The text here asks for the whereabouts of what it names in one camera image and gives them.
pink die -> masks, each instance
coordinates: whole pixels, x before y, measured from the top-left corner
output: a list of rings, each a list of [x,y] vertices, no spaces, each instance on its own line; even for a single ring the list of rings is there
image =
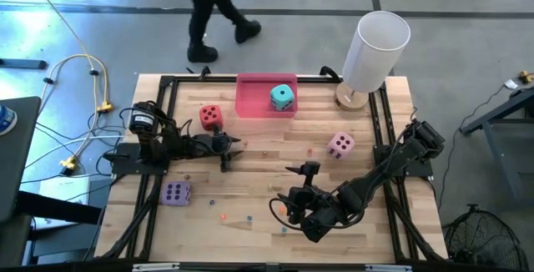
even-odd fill
[[[328,143],[328,153],[337,159],[343,159],[354,148],[354,139],[347,133],[337,133]]]

black boot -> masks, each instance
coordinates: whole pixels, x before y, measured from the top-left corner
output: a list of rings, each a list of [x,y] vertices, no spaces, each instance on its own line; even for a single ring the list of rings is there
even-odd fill
[[[203,43],[190,44],[187,49],[187,59],[191,63],[212,63],[218,56],[217,49],[204,46]]]
[[[261,31],[261,25],[258,21],[248,21],[235,24],[235,42],[244,43],[249,38],[253,38]]]

wooden tabletop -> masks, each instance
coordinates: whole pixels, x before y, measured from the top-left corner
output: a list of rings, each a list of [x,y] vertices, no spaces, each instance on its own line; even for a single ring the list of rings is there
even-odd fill
[[[160,76],[142,74],[133,102],[155,100]],[[406,77],[386,79],[390,109],[398,135],[413,110]],[[222,174],[219,159],[194,159],[171,163],[164,182],[184,180],[193,186],[187,207],[158,208],[150,260],[193,262],[277,262],[277,263],[394,263],[383,189],[365,211],[365,217],[348,229],[332,229],[319,243],[301,232],[282,231],[272,217],[268,201],[291,186],[302,186],[304,177],[285,167],[299,167],[306,160],[321,163],[314,184],[334,189],[344,180],[363,176],[374,167],[375,144],[366,105],[359,112],[345,112],[333,102],[336,84],[300,83],[299,112],[290,119],[245,119],[234,111],[234,83],[181,83],[174,119],[178,125],[192,118],[191,134],[204,133],[198,119],[200,107],[217,104],[224,115],[224,131],[242,139],[233,149],[244,152],[232,161],[233,172]],[[385,121],[376,95],[387,142]],[[356,146],[347,160],[331,158],[325,146],[333,135],[344,131]],[[127,133],[128,142],[136,138]],[[132,219],[140,177],[129,175],[111,189],[96,255],[108,251]],[[411,216],[419,231],[441,256],[446,248],[432,189],[422,179],[407,179],[406,191]],[[275,205],[279,213],[281,204]],[[138,248],[144,239],[145,221],[140,226]],[[408,254],[404,227],[397,219],[403,251]]]

black fan grille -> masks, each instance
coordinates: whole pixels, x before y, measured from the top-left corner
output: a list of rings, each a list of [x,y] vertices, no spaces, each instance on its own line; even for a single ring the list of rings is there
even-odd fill
[[[445,237],[455,262],[528,270],[513,231],[494,214],[473,209],[456,219]]]

white lamp shade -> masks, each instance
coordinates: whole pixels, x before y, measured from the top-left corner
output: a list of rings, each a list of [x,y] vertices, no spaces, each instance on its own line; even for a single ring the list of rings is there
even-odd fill
[[[410,41],[410,26],[394,13],[367,13],[358,23],[345,65],[343,82],[360,93],[376,91]]]

